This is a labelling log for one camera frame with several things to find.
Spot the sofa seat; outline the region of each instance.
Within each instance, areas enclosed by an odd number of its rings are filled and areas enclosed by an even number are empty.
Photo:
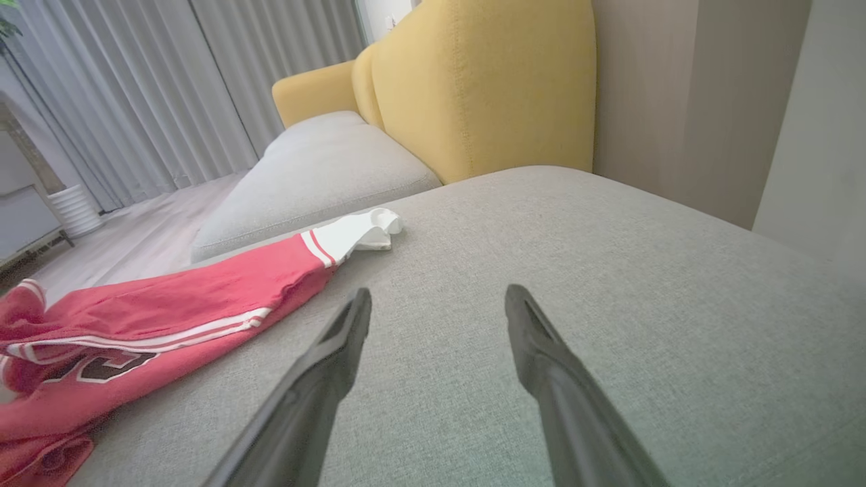
[[[355,252],[261,336],[122,407],[71,484],[200,485],[367,287],[370,332],[320,486],[551,485],[508,342],[504,295],[518,282],[671,485],[863,485],[862,285],[572,169],[497,172],[385,207],[405,226],[392,250]]]
[[[440,186],[409,151],[354,112],[289,127],[207,218],[192,262]]]

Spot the curtain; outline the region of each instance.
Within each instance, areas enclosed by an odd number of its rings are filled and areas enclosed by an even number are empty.
[[[13,69],[107,211],[249,169],[273,82],[362,48],[351,0],[20,3]]]
[[[354,59],[365,43],[353,0],[191,0],[256,154],[282,132],[271,87]]]

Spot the beige wall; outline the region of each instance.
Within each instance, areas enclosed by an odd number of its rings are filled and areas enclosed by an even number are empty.
[[[751,228],[811,0],[595,0],[595,172]]]
[[[364,29],[370,37],[369,41],[376,42],[391,31],[386,17],[391,17],[398,23],[416,4],[412,0],[358,0],[358,6],[361,10],[361,22],[365,24]]]
[[[866,2],[815,0],[754,231],[866,282]]]
[[[39,110],[30,101],[24,87],[12,73],[6,60],[0,60],[0,98],[15,115],[18,123],[33,140],[33,144],[54,169],[57,177],[66,187],[84,185],[81,176],[72,165],[66,153],[60,147],[48,124],[39,114]]]

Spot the white stripe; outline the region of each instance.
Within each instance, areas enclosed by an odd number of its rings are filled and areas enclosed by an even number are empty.
[[[307,250],[312,252],[314,256],[318,257],[319,260],[325,264],[325,269],[331,267],[331,259],[327,258],[327,256],[319,250],[319,247],[316,246],[316,242],[313,241],[313,236],[310,235],[309,231],[301,233],[301,239],[304,241],[304,244],[307,245]]]
[[[67,346],[68,346],[68,345],[58,345],[57,347],[67,347]],[[33,360],[33,361],[34,361],[34,363],[37,363],[37,364],[39,364],[39,365],[54,364],[54,363],[57,363],[57,362],[59,362],[59,361],[66,360],[66,359],[68,359],[69,357],[74,357],[74,356],[76,356],[77,354],[82,353],[82,352],[84,351],[85,348],[86,348],[86,347],[75,347],[75,348],[73,348],[72,350],[69,350],[69,351],[67,351],[67,352],[63,352],[62,354],[59,354],[59,355],[52,355],[52,356],[50,356],[50,357],[42,357],[42,358],[40,358],[40,357],[38,357],[36,354],[34,354],[34,357],[35,357],[36,359]]]
[[[174,343],[172,345],[165,345],[163,347],[129,347],[123,342],[118,342],[118,344],[107,345],[105,343],[90,343],[87,341],[77,341],[76,344],[84,345],[87,347],[93,348],[111,348],[112,350],[125,350],[127,352],[138,352],[138,353],[163,353],[169,352],[171,350],[177,350],[178,348],[188,347],[190,345],[196,345],[198,343],[202,343],[208,340],[213,340],[215,338],[219,338],[221,336],[225,336],[227,334],[237,333],[239,331],[247,330],[252,327],[257,326],[256,324],[250,321],[242,321],[238,326],[233,328],[224,328],[212,334],[203,334],[197,338],[187,341],[179,341],[178,343]]]
[[[229,316],[226,318],[220,318],[218,320],[210,321],[205,323],[204,325],[199,325],[183,332],[167,334],[155,338],[146,338],[142,340],[114,340],[110,338],[103,338],[100,336],[82,335],[71,336],[67,338],[53,338],[48,340],[30,341],[24,343],[12,343],[8,345],[6,349],[9,351],[10,354],[25,358],[26,360],[30,360],[37,364],[52,363],[53,361],[38,360],[38,358],[35,356],[32,358],[32,360],[30,359],[30,357],[22,357],[19,348],[23,346],[25,353],[28,350],[32,352],[32,347],[39,347],[42,345],[84,345],[97,348],[118,348],[120,350],[127,350],[130,352],[165,352],[180,347],[194,345],[196,343],[201,343],[203,341],[211,340],[213,338],[218,338],[229,333],[234,333],[235,331],[243,331],[247,328],[256,327],[259,325],[261,320],[263,320],[266,316],[268,316],[268,314],[270,314],[271,311],[271,308],[253,309],[252,311],[241,313],[240,315]],[[187,338],[189,336],[201,334],[219,328],[225,328],[235,323],[240,323],[240,325],[229,328],[228,330],[220,330],[216,333],[207,334],[188,341],[180,341],[183,338]]]
[[[6,346],[6,353],[9,355],[15,355],[19,359],[23,359],[24,355],[21,354],[21,344],[20,343],[10,343]]]
[[[42,305],[45,304],[45,288],[36,281],[36,279],[22,279],[21,282],[29,282],[36,287],[36,290],[39,291],[39,299],[42,301]]]
[[[10,357],[7,357],[6,355],[0,357],[0,384],[3,384],[4,386],[6,386],[6,362],[8,360],[12,359]]]
[[[39,292],[39,288],[37,288],[37,287],[36,287],[32,282],[24,282],[24,281],[21,281],[21,283],[18,284],[17,287],[19,287],[19,288],[29,289],[30,292],[32,292],[33,294],[36,295],[36,299],[39,300],[39,302],[42,304],[42,306],[43,306],[43,307],[45,306],[45,300],[42,299],[42,293]]]

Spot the white pot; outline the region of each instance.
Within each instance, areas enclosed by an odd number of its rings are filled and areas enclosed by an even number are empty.
[[[63,228],[71,238],[86,235],[102,226],[102,218],[87,201],[81,185],[49,194],[48,199],[60,213]]]

